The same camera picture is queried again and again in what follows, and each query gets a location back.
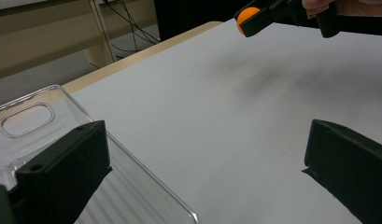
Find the clear plastic tray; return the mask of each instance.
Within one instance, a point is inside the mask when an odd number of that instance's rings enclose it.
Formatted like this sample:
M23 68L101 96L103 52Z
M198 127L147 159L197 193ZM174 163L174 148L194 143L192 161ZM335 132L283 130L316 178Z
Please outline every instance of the clear plastic tray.
M0 106L0 184L16 186L14 172L81 124L93 121L60 86ZM107 133L111 172L76 223L199 223L196 214L124 146Z

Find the white tabletop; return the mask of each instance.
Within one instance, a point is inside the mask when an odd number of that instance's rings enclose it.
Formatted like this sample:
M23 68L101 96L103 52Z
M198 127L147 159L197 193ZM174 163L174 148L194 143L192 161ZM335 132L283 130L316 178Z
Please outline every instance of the white tabletop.
M301 171L312 119L382 144L382 36L231 20L73 96L202 223L360 223Z

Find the black object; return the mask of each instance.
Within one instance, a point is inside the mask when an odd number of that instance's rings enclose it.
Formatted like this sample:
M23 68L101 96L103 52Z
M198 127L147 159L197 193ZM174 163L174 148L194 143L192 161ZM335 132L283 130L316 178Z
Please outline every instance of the black object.
M73 224L110 167L103 121L77 127L0 185L0 224Z
M248 7L257 7L260 11L240 23L246 37L255 35L273 22L281 21L288 16L292 17L297 26L304 25L308 21L302 0L274 0L267 3L263 0L254 0L237 11L234 18L237 20L240 13ZM322 36L328 38L339 33L334 3L331 3L327 10L319 13L317 19Z
M347 127L313 120L305 173L363 224L382 224L382 145Z

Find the orange ball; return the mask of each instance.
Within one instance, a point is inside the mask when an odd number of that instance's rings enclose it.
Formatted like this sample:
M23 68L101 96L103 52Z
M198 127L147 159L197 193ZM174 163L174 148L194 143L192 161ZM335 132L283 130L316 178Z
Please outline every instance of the orange ball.
M240 27L240 24L243 21L246 21L248 18L252 17L253 15L257 14L260 9L257 7L248 7L244 9L242 12L240 12L239 16L237 17L237 29L240 31L240 33L243 35L244 32Z

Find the human hand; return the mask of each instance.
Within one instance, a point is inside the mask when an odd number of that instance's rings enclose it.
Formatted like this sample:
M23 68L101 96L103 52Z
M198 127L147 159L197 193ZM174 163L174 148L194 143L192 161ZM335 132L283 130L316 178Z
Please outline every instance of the human hand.
M328 8L335 1L338 15L382 17L382 0L302 0L309 17Z

